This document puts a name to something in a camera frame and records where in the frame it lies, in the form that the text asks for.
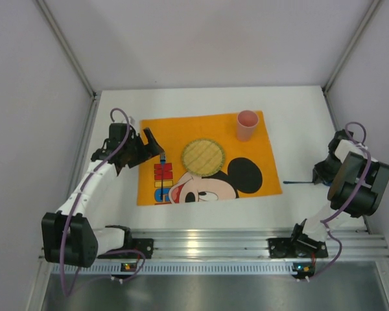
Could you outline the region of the yellow round plate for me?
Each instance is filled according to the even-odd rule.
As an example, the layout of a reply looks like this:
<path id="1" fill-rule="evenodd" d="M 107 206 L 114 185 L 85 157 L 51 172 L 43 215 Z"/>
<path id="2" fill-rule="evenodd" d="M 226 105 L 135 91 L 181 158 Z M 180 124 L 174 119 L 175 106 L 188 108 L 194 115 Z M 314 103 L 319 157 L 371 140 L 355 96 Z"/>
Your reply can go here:
<path id="1" fill-rule="evenodd" d="M 181 154 L 185 171 L 199 177 L 216 174 L 225 160 L 223 147 L 212 139 L 195 139 L 184 147 Z"/>

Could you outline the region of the orange Mickey Mouse placemat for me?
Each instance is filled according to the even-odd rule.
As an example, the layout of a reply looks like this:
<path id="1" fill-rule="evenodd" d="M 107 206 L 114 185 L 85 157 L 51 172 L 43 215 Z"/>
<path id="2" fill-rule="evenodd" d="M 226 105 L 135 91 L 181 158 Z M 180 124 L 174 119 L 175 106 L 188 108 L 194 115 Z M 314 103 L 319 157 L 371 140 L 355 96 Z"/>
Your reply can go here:
<path id="1" fill-rule="evenodd" d="M 139 167 L 137 204 L 167 205 L 191 202 L 215 202 L 237 198 L 273 196 L 282 193 L 263 113 L 252 138 L 238 140 L 237 114 L 205 115 L 141 121 L 150 128 L 165 150 L 164 198 L 161 203 L 161 165 L 158 158 Z M 216 141 L 226 155 L 220 171 L 209 177 L 185 171 L 181 154 L 195 139 Z"/>

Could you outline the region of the pink plastic cup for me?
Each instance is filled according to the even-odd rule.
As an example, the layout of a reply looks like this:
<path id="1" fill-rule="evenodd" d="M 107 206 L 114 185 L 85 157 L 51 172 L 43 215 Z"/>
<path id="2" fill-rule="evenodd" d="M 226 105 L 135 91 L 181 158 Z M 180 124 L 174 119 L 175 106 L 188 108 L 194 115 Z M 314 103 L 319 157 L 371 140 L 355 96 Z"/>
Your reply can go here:
<path id="1" fill-rule="evenodd" d="M 259 124 L 259 117 L 256 112 L 251 110 L 241 111 L 237 115 L 237 138 L 242 142 L 249 141 Z"/>

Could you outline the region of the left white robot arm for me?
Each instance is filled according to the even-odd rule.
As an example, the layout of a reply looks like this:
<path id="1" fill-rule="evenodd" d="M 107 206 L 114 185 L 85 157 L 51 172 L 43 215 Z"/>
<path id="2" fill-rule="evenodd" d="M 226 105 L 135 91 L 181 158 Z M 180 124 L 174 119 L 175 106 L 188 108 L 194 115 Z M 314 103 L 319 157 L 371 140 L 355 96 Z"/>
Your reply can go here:
<path id="1" fill-rule="evenodd" d="M 56 212 L 46 213 L 41 220 L 47 262 L 88 268 L 99 256 L 134 248 L 131 230 L 109 222 L 111 212 L 103 201 L 123 168 L 164 153 L 150 128 L 143 133 L 145 139 L 129 124 L 110 124 L 108 138 L 92 154 L 76 189 Z"/>

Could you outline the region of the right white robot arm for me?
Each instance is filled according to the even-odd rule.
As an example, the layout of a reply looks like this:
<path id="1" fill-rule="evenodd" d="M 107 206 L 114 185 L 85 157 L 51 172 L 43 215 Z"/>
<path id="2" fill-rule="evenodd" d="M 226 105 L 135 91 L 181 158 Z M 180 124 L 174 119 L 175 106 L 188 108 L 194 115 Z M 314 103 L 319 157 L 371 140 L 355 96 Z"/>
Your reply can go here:
<path id="1" fill-rule="evenodd" d="M 291 239 L 301 244 L 325 242 L 327 235 L 353 218 L 378 209 L 389 181 L 389 165 L 372 157 L 349 130 L 337 131 L 327 157 L 315 164 L 312 183 L 329 187 L 327 204 L 294 226 Z"/>

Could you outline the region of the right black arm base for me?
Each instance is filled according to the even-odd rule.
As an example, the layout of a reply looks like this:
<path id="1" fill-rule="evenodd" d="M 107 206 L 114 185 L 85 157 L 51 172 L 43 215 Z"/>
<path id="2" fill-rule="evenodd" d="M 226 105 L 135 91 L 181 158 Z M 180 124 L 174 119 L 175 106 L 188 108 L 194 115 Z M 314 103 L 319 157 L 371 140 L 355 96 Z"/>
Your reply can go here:
<path id="1" fill-rule="evenodd" d="M 325 242 L 316 241 L 303 232 L 303 226 L 296 224 L 290 237 L 269 238 L 268 248 L 271 259 L 316 259 L 327 258 L 328 251 Z"/>

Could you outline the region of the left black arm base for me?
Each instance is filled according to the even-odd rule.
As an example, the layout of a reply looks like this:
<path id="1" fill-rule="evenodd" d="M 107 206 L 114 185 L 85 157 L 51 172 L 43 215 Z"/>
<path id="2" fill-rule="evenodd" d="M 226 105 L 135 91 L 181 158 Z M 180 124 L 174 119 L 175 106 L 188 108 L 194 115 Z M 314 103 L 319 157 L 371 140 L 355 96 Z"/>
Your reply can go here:
<path id="1" fill-rule="evenodd" d="M 154 251 L 154 240 L 152 238 L 133 238 L 132 249 L 142 252 L 147 259 L 151 259 Z"/>

